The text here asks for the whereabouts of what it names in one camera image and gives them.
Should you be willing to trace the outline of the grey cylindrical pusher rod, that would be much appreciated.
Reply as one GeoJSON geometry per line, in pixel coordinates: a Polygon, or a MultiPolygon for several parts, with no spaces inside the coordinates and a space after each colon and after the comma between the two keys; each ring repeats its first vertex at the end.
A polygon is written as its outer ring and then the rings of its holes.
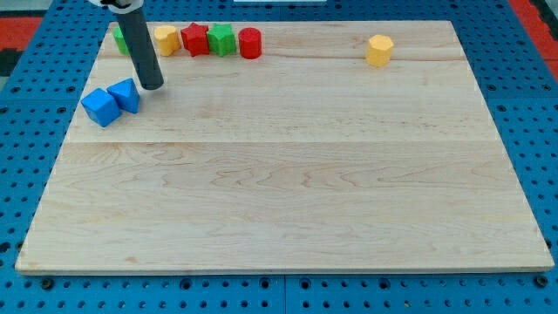
{"type": "Polygon", "coordinates": [[[116,3],[113,12],[130,53],[139,82],[145,90],[163,86],[164,79],[146,25],[142,3],[116,3]]]}

